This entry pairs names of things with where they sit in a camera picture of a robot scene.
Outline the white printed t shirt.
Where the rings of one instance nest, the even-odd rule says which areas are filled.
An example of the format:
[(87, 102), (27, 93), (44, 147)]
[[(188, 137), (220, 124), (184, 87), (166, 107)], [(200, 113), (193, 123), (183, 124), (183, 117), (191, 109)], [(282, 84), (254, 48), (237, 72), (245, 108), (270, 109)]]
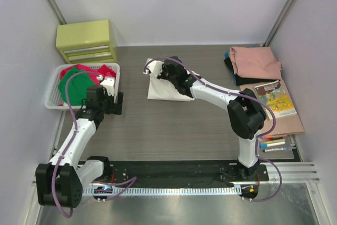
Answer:
[(194, 98), (181, 95), (167, 80), (150, 77), (147, 98), (149, 100), (194, 101)]

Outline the pink t shirt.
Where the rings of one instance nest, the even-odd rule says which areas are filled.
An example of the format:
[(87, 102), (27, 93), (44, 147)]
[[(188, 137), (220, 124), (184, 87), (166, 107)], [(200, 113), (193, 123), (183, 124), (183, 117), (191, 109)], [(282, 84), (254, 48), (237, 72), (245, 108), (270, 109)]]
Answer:
[(234, 74), (243, 78), (280, 80), (281, 63), (270, 47), (231, 47), (229, 58)]

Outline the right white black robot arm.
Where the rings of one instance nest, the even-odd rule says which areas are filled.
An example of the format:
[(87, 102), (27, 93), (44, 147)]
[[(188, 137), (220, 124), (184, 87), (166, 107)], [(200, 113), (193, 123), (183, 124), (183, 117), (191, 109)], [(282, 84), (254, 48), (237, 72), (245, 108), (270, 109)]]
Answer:
[(212, 84), (188, 71), (176, 56), (165, 58), (157, 78), (169, 81), (181, 95), (224, 109), (229, 115), (233, 132), (239, 138), (236, 176), (248, 180), (256, 175), (260, 165), (256, 142), (266, 114), (251, 90), (239, 92)]

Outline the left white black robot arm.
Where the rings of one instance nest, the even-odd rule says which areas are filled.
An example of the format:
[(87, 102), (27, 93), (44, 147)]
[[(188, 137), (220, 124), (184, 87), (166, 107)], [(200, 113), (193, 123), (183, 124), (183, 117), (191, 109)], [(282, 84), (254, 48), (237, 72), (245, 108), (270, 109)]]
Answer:
[(61, 148), (47, 164), (35, 170), (37, 198), (42, 206), (76, 208), (84, 188), (97, 179), (107, 179), (112, 174), (106, 156), (91, 156), (78, 167), (82, 153), (107, 114), (120, 115), (123, 106), (122, 92), (110, 95), (102, 85), (87, 89), (85, 105), (75, 113), (75, 122)]

